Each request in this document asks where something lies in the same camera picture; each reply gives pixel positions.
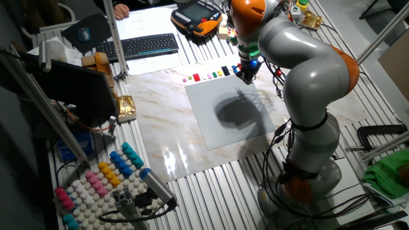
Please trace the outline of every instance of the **white marble tabletop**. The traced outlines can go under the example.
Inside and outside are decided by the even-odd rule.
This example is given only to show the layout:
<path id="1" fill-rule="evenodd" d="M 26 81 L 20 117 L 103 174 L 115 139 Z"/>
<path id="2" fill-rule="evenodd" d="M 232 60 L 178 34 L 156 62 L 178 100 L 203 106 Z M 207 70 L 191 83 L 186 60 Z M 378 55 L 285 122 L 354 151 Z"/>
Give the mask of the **white marble tabletop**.
<path id="1" fill-rule="evenodd" d="M 205 63 L 127 77 L 151 168 L 164 182 L 268 148 L 273 133 L 208 151 L 190 106 L 185 86 L 203 81 L 217 81 L 218 78 L 208 79 L 207 74 L 221 70 L 221 66 L 227 66 L 233 74 L 231 66 L 239 62 L 238 56 L 227 56 Z M 194 73 L 200 75 L 201 81 L 188 80 L 188 76 Z M 272 74 L 265 65 L 260 68 L 254 84 L 275 127 L 279 127 L 289 116 L 284 102 L 275 92 Z M 369 117 L 353 91 L 331 103 L 328 111 L 338 119 L 341 127 Z"/>

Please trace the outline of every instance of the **black monitor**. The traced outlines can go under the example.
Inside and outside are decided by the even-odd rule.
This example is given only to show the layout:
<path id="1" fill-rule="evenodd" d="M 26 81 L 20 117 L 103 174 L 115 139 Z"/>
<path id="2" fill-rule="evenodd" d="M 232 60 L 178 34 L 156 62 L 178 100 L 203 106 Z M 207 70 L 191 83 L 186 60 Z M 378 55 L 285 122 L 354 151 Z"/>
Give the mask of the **black monitor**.
<path id="1" fill-rule="evenodd" d="M 38 65 L 38 56 L 20 53 L 26 61 Z M 49 73 L 33 74 L 48 98 L 75 105 L 80 118 L 118 116 L 118 103 L 102 72 L 51 61 Z"/>

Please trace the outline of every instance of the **lego brick organizer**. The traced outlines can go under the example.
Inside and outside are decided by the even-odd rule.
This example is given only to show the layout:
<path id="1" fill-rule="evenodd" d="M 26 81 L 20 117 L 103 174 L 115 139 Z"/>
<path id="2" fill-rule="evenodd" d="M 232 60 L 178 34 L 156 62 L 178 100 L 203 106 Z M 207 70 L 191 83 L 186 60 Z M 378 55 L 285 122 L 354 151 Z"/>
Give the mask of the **lego brick organizer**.
<path id="1" fill-rule="evenodd" d="M 144 162 L 128 143 L 122 144 L 122 150 L 113 151 L 105 162 L 86 171 L 79 180 L 67 188 L 54 190 L 57 211 L 62 214 L 63 223 L 69 230 L 120 230 L 134 229 L 130 223 L 108 223 L 99 221 L 102 213 L 116 210 L 111 192 L 122 193 L 129 189 L 133 197 L 146 192 L 148 185 L 139 177 Z M 160 199 L 153 199 L 146 209 L 153 212 L 162 207 Z M 106 216 L 108 219 L 124 219 L 121 213 Z"/>

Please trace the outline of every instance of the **keyboard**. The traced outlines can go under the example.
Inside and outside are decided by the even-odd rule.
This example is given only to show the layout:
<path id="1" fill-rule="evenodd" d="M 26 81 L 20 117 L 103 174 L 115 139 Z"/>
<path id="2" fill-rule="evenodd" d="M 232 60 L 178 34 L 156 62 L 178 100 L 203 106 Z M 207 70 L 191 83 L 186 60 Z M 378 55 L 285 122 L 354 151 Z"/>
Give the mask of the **keyboard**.
<path id="1" fill-rule="evenodd" d="M 131 38 L 121 43 L 126 61 L 173 54 L 179 49 L 172 33 Z M 96 46 L 96 51 L 106 53 L 110 63 L 118 62 L 114 42 L 103 42 Z"/>

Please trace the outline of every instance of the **person's hand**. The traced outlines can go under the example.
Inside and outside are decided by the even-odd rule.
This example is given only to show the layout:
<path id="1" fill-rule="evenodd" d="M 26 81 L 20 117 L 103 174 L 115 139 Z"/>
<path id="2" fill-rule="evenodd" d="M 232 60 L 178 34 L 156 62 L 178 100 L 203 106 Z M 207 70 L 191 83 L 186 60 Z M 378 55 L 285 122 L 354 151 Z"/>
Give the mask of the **person's hand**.
<path id="1" fill-rule="evenodd" d="M 129 7 L 125 4 L 117 4 L 114 6 L 114 13 L 116 20 L 122 20 L 129 16 Z"/>

